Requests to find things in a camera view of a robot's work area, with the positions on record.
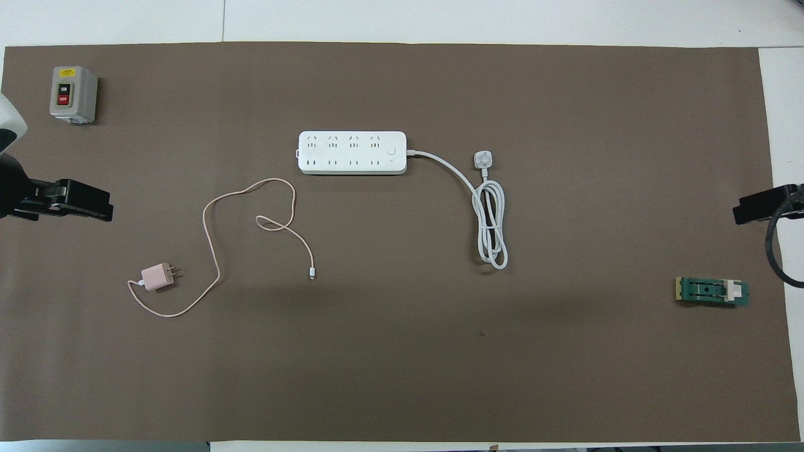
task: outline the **green terminal block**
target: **green terminal block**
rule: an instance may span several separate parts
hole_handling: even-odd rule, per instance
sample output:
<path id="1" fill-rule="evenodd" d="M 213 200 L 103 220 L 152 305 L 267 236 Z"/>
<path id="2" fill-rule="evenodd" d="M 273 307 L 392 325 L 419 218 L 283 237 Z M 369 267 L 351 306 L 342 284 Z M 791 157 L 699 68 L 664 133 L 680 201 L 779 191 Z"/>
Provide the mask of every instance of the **green terminal block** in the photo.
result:
<path id="1" fill-rule="evenodd" d="M 745 306 L 749 304 L 749 285 L 738 279 L 677 277 L 675 299 Z"/>

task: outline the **black cable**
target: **black cable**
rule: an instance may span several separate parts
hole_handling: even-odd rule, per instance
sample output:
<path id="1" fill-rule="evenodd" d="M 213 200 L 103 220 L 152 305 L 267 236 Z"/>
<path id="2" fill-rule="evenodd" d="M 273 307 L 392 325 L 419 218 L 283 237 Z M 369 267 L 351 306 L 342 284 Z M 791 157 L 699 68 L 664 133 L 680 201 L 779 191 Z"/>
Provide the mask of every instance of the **black cable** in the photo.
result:
<path id="1" fill-rule="evenodd" d="M 776 262 L 776 256 L 773 254 L 773 234 L 776 232 L 776 223 L 781 218 L 781 214 L 792 208 L 793 203 L 802 200 L 802 197 L 804 197 L 804 189 L 801 188 L 795 193 L 788 195 L 785 201 L 776 208 L 776 211 L 770 217 L 768 221 L 768 232 L 765 234 L 765 255 L 768 257 L 770 268 L 773 269 L 773 272 L 779 276 L 782 281 L 793 287 L 798 287 L 799 289 L 804 289 L 804 281 L 799 281 L 788 276 L 787 273 L 781 269 L 779 263 Z"/>

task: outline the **power outlet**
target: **power outlet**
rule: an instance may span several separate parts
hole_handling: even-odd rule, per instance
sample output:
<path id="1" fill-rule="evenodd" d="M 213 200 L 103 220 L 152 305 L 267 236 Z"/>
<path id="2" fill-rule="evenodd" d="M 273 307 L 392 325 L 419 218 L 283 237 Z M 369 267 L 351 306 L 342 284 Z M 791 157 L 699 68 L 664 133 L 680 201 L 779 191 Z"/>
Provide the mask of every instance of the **power outlet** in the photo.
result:
<path id="1" fill-rule="evenodd" d="M 306 175 L 401 175 L 407 150 L 402 132 L 306 131 L 296 158 Z"/>

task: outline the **charging cable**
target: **charging cable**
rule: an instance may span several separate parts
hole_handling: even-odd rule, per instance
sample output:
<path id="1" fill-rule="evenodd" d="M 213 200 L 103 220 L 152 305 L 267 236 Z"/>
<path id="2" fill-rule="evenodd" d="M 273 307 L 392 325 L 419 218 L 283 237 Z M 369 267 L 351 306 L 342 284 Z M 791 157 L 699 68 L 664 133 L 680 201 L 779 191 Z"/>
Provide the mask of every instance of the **charging cable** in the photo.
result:
<path id="1" fill-rule="evenodd" d="M 455 166 L 435 154 L 420 150 L 408 150 L 409 157 L 426 157 L 446 166 L 455 173 L 472 193 L 472 208 L 478 218 L 478 254 L 484 262 L 492 264 L 497 270 L 508 265 L 508 248 L 503 239 L 503 215 L 505 214 L 505 193 L 503 187 L 489 180 L 491 151 L 481 150 L 474 155 L 474 167 L 480 170 L 483 183 L 475 187 Z"/>
<path id="2" fill-rule="evenodd" d="M 244 190 L 233 191 L 232 193 L 227 193 L 226 195 L 218 196 L 217 198 L 210 201 L 207 204 L 207 206 L 203 209 L 203 212 L 201 212 L 201 223 L 203 224 L 203 231 L 207 235 L 207 243 L 209 244 L 209 250 L 212 253 L 212 262 L 215 264 L 215 271 L 218 274 L 217 277 L 215 277 L 215 280 L 199 295 L 198 298 L 195 299 L 195 301 L 193 301 L 188 307 L 184 308 L 184 310 L 181 310 L 176 314 L 161 314 L 156 312 L 155 310 L 150 309 L 148 306 L 145 305 L 145 303 L 143 303 L 137 297 L 137 294 L 134 293 L 135 285 L 144 286 L 147 290 L 156 290 L 161 287 L 173 284 L 174 280 L 173 276 L 175 275 L 175 273 L 173 273 L 173 267 L 170 267 L 166 263 L 162 263 L 150 267 L 148 269 L 142 270 L 142 279 L 140 281 L 128 281 L 129 291 L 131 292 L 131 295 L 134 297 L 134 299 L 137 300 L 137 303 L 139 303 L 140 306 L 142 306 L 145 310 L 147 310 L 151 314 L 158 315 L 159 317 L 164 318 L 172 318 L 172 317 L 178 317 L 179 315 L 188 312 L 193 306 L 195 306 L 196 303 L 200 302 L 201 298 L 204 298 L 204 296 L 207 295 L 209 291 L 212 290 L 213 287 L 217 286 L 222 279 L 222 275 L 220 272 L 220 265 L 218 263 L 218 257 L 215 254 L 215 246 L 212 244 L 212 238 L 209 233 L 209 227 L 207 226 L 207 211 L 209 210 L 210 207 L 212 207 L 213 204 L 217 203 L 223 198 L 227 198 L 228 196 L 244 195 L 246 193 L 256 190 L 257 188 L 264 186 L 266 183 L 274 181 L 284 183 L 285 185 L 290 187 L 290 190 L 293 192 L 293 198 L 290 200 L 290 218 L 288 219 L 287 223 L 280 223 L 278 221 L 268 218 L 267 216 L 258 215 L 254 218 L 254 220 L 256 221 L 256 225 L 259 226 L 261 229 L 264 229 L 265 231 L 277 232 L 285 230 L 295 235 L 296 238 L 298 238 L 302 242 L 302 244 L 307 249 L 307 253 L 310 255 L 310 279 L 315 279 L 315 263 L 313 260 L 313 252 L 310 250 L 310 246 L 307 244 L 307 241 L 304 240 L 304 238 L 300 236 L 298 233 L 296 233 L 296 231 L 290 228 L 290 224 L 293 223 L 293 216 L 296 213 L 296 188 L 293 187 L 293 184 L 284 179 L 279 178 L 262 179 L 261 181 L 252 184 L 250 187 Z M 266 223 L 261 223 L 261 221 L 267 222 L 268 224 L 273 224 L 275 227 L 271 228 Z"/>

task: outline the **white floor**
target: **white floor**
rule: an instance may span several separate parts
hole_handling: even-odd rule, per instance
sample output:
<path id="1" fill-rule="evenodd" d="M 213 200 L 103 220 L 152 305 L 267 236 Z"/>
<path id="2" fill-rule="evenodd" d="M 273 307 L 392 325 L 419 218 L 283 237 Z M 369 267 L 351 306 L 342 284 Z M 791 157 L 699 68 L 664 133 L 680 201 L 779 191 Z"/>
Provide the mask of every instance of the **white floor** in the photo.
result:
<path id="1" fill-rule="evenodd" d="M 244 40 L 763 47 L 773 181 L 804 183 L 804 6 L 794 0 L 0 0 L 0 55 L 5 46 L 18 45 Z M 779 235 L 785 269 L 804 277 L 804 253 L 796 253 L 804 249 L 804 221 L 781 224 Z M 786 302 L 804 427 L 804 290 L 786 287 Z M 467 450 L 492 444 L 229 442 L 213 443 L 213 450 Z"/>

